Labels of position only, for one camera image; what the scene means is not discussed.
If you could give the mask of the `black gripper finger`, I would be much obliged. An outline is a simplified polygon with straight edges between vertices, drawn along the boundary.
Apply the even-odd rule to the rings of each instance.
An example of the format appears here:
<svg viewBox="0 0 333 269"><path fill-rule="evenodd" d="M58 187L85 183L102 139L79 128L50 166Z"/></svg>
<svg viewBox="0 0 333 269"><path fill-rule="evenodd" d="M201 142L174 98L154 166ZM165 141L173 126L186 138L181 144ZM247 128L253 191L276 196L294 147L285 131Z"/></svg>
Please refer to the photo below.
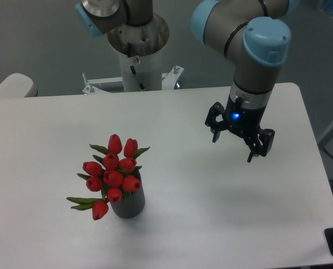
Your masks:
<svg viewBox="0 0 333 269"><path fill-rule="evenodd" d="M265 157L271 150L272 143L275 137L273 129L259 128L256 132L247 136L244 141L250 149L247 162L250 163L253 157Z"/></svg>
<svg viewBox="0 0 333 269"><path fill-rule="evenodd" d="M205 125L210 127L210 131L213 134L212 142L215 143L219 137L220 132L228 129L229 124L224 120L217 121L217 117L223 115L225 113L225 109L223 105L219 102L216 102L210 109L207 114Z"/></svg>

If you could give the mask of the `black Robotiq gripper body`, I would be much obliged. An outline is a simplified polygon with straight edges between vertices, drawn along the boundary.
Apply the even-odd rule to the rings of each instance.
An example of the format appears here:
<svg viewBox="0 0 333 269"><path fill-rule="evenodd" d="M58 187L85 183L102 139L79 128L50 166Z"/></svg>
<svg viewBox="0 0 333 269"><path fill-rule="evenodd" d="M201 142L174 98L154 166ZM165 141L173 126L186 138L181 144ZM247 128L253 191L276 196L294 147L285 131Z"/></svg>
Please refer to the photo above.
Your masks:
<svg viewBox="0 0 333 269"><path fill-rule="evenodd" d="M260 127L266 106L258 109L247 109L242 106L235 108L235 101L228 97L225 112L222 114L221 130L228 130L241 138L267 135L267 131Z"/></svg>

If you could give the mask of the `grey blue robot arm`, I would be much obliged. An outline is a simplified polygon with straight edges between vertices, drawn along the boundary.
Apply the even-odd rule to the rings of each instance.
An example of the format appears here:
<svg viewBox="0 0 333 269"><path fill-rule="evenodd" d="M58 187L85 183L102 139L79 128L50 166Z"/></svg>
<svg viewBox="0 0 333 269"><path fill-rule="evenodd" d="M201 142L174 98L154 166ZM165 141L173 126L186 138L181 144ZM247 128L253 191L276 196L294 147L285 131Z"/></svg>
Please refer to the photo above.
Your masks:
<svg viewBox="0 0 333 269"><path fill-rule="evenodd" d="M217 140L224 130L242 138L250 157L266 156L275 132L260 122L292 39L281 17L297 1L203 1L192 14L194 36L235 65L226 105L215 103L205 124ZM107 36L119 54L124 90L162 87L158 53L169 39L152 1L79 1L75 10L92 36Z"/></svg>

